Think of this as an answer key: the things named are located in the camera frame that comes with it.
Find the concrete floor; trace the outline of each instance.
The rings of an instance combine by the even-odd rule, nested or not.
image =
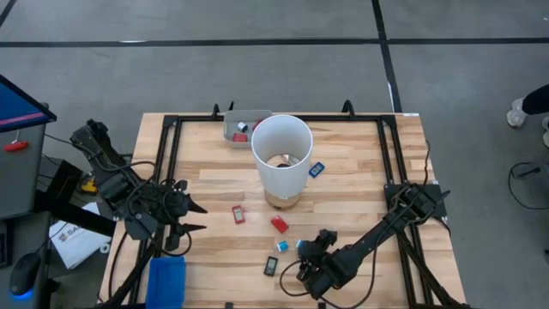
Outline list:
[[[0,6],[8,0],[0,0]],[[383,0],[389,38],[549,37],[547,0]],[[376,38],[370,1],[18,0],[0,41]],[[452,242],[468,303],[546,308],[549,212],[520,208],[507,172],[544,158],[541,116],[520,130],[510,102],[549,82],[549,45],[391,45],[402,109],[419,112],[448,197]],[[68,138],[88,118],[105,122],[131,152],[143,112],[227,108],[391,112],[378,45],[0,48],[0,73],[58,115],[48,133]],[[82,155],[46,140],[44,152],[86,168]],[[520,193],[526,191],[519,187]],[[548,197],[533,193],[529,202]],[[76,270],[54,308],[90,306],[106,256]]]

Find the computer screen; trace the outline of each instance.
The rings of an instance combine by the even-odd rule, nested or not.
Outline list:
[[[57,120],[37,100],[0,76],[0,132],[18,130]]]

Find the wooden board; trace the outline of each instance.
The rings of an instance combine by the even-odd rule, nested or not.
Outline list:
[[[154,161],[164,114],[143,115],[137,138],[134,161]],[[426,155],[425,137],[417,116],[396,115],[407,174],[411,181],[422,182]],[[312,161],[321,161],[323,173],[309,179],[304,193],[291,210],[276,211],[265,202],[263,187],[250,149],[229,148],[223,140],[223,123],[185,123],[179,143],[175,179],[189,181],[189,193],[207,215],[189,214],[181,221],[202,224],[207,229],[192,234],[193,246],[186,255],[187,275],[184,307],[309,307],[316,308],[310,296],[289,297],[281,291],[280,273],[297,259],[298,239],[314,239],[319,229],[338,231],[335,247],[350,244],[375,226],[386,212],[383,196],[385,176],[377,127],[369,122],[311,122],[314,135]],[[172,130],[166,149],[171,148]],[[386,128],[392,167],[397,165],[389,128]],[[169,150],[163,166],[166,172]],[[136,167],[143,178],[152,168]],[[429,164],[429,180],[434,174]],[[234,223],[231,208],[242,205],[246,223]],[[290,225],[280,234],[271,224],[274,215],[281,215]],[[118,223],[113,238],[100,296],[108,299],[108,278],[124,224]],[[435,221],[420,227],[425,260],[434,275],[459,301],[465,301],[448,232]],[[290,250],[279,253],[276,243],[286,240]],[[179,248],[187,246],[182,239]],[[138,241],[127,239],[113,274],[114,288],[119,286],[136,261]],[[275,277],[262,272],[267,256],[279,258]],[[330,290],[324,296],[339,306],[351,306],[364,295],[371,279],[371,255],[365,259],[359,274],[343,289]],[[295,279],[297,267],[284,277],[286,289],[303,290]],[[414,282],[418,301],[419,277]],[[143,272],[139,301],[144,302],[148,270]],[[373,293],[362,305],[368,308],[407,307],[401,264],[395,238],[380,246],[377,255],[376,281]]]

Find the black metal frame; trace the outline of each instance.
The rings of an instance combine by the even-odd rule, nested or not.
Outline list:
[[[233,108],[234,108],[234,102],[231,103],[228,110],[231,111]],[[389,157],[389,147],[387,144],[387,138],[385,136],[385,125],[387,125],[390,128],[391,137],[392,137],[394,148],[395,148],[395,157],[396,157],[396,163],[398,166],[400,180],[402,183],[408,182],[406,167],[404,165],[404,157],[402,155],[401,143],[400,143],[398,130],[396,126],[395,115],[392,115],[392,114],[357,115],[354,112],[353,104],[349,100],[345,101],[343,108],[341,109],[341,112],[344,114],[342,115],[337,115],[337,114],[294,115],[294,116],[297,118],[300,118],[303,121],[372,121],[372,122],[375,122],[377,124],[377,133],[379,135],[379,142],[381,145],[385,177],[387,179],[387,184],[393,185],[395,183],[395,180],[393,177],[393,170],[391,167],[391,161]],[[176,159],[177,159],[178,149],[179,149],[179,140],[181,137],[181,130],[183,128],[183,123],[184,122],[223,121],[224,115],[220,115],[219,113],[220,113],[220,108],[217,104],[215,104],[214,110],[211,115],[192,115],[192,116],[166,115],[164,117],[164,120],[162,122],[162,132],[160,133],[160,144],[159,144],[157,155],[156,155],[156,162],[155,162],[156,166],[154,169],[155,181],[160,182],[160,173],[161,173],[162,164],[164,161],[167,136],[170,128],[174,126],[175,131],[173,134],[170,156],[168,159],[168,169],[166,174],[167,179],[173,179],[173,176],[175,173]],[[156,231],[156,234],[154,235],[155,240],[159,244],[163,243],[162,240],[164,239],[164,229],[165,227],[159,226]],[[423,254],[421,239],[419,237],[418,227],[416,225],[412,225],[410,232],[412,235],[413,247],[415,251],[418,253],[419,257],[421,258],[421,261],[424,262],[425,257]],[[403,244],[401,241],[401,238],[406,238],[407,236],[404,233],[399,234],[398,236],[399,236],[398,238],[399,253],[401,257],[402,273],[404,278],[404,285],[406,288],[408,305],[409,306],[418,305],[418,302],[415,297],[415,290],[413,286],[412,271],[410,269],[410,263],[408,260],[408,256],[403,249]],[[136,259],[137,263],[139,263],[139,261],[142,259],[142,256],[146,249],[147,249],[147,241],[142,241],[140,244],[140,250],[138,252],[137,259]],[[157,252],[155,256],[159,257],[160,252]],[[429,289],[425,278],[422,275],[420,275],[420,278],[421,278],[421,287],[423,291],[425,304],[433,305],[434,303],[433,303],[431,290]],[[140,281],[141,281],[141,278],[137,279],[135,286],[132,288],[130,292],[130,304],[135,304],[137,301],[137,295],[139,294]]]

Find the blue plastic container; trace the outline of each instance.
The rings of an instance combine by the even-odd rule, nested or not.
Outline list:
[[[147,309],[180,309],[185,300],[185,257],[157,257],[148,271]]]

